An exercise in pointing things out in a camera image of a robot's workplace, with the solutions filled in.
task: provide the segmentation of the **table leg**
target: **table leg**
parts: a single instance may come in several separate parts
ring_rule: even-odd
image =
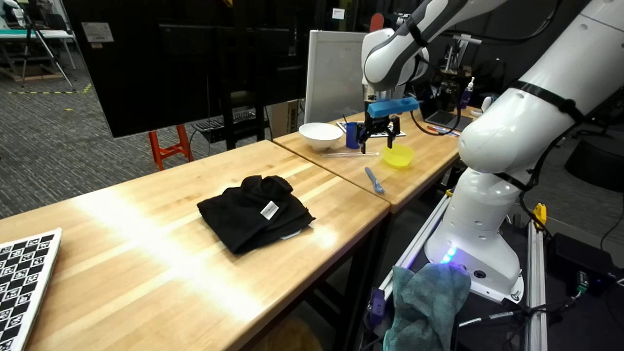
[[[351,257],[345,303],[335,331],[333,348],[353,351],[363,331],[363,317],[371,300],[374,276],[384,253],[388,216],[355,247]]]

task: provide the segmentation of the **computer monitor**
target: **computer monitor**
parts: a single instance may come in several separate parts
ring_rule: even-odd
[[[304,122],[365,110],[361,30],[310,30]]]

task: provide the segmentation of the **black monitor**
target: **black monitor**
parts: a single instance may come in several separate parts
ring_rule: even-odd
[[[64,0],[113,136],[220,112],[220,91],[215,91],[215,29],[234,25],[236,3],[228,7],[224,0]],[[291,30],[289,38],[306,32],[296,25],[283,29]],[[300,97],[304,91],[302,79],[294,85],[275,85],[281,91],[271,87],[271,99]]]

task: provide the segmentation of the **pen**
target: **pen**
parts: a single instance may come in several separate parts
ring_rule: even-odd
[[[374,192],[384,192],[384,186],[382,186],[382,183],[374,177],[372,169],[371,169],[371,167],[365,167],[365,171],[367,171],[367,175],[369,175],[369,179],[371,179],[371,183],[372,183]]]

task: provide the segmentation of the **yellow object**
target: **yellow object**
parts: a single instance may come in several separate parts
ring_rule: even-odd
[[[413,147],[394,144],[382,149],[382,159],[392,167],[410,167],[415,157]]]
[[[534,204],[532,214],[538,218],[536,225],[544,224],[548,220],[548,208],[544,202]]]

